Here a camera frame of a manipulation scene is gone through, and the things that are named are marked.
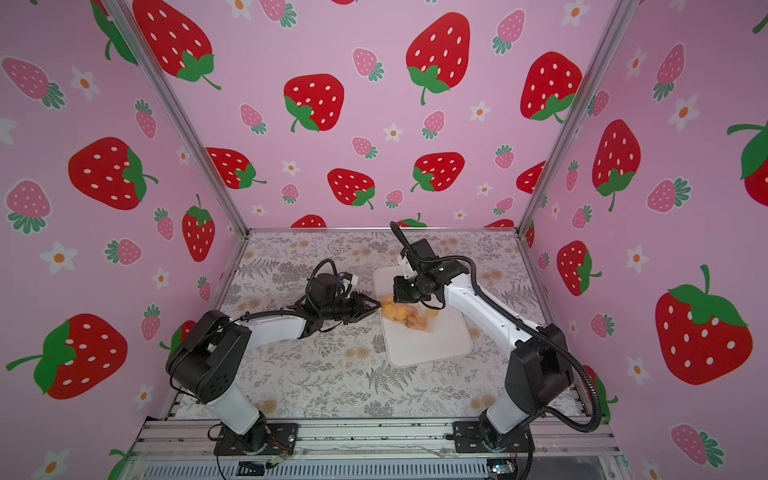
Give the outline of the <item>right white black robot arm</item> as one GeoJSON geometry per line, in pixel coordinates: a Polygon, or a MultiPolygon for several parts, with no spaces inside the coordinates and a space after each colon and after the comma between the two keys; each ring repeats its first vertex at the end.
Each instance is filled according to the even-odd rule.
{"type": "Polygon", "coordinates": [[[469,258],[453,256],[427,261],[399,259],[403,274],[394,280],[398,303],[437,299],[457,309],[510,353],[504,393],[479,417],[479,438],[491,450],[509,446],[545,413],[568,424],[567,415],[549,403],[567,390],[580,370],[554,325],[526,320],[483,289],[469,258]]]}

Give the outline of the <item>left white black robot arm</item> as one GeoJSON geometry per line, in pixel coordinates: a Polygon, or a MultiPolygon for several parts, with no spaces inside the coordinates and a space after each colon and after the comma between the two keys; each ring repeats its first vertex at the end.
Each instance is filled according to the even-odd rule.
{"type": "Polygon", "coordinates": [[[353,292],[320,306],[301,298],[282,309],[246,313],[237,319],[211,310],[169,355],[166,371],[172,381],[210,406],[230,432],[240,437],[264,436],[263,413],[236,385],[245,353],[284,340],[326,333],[327,321],[357,323],[380,308],[379,301],[353,292]]]}

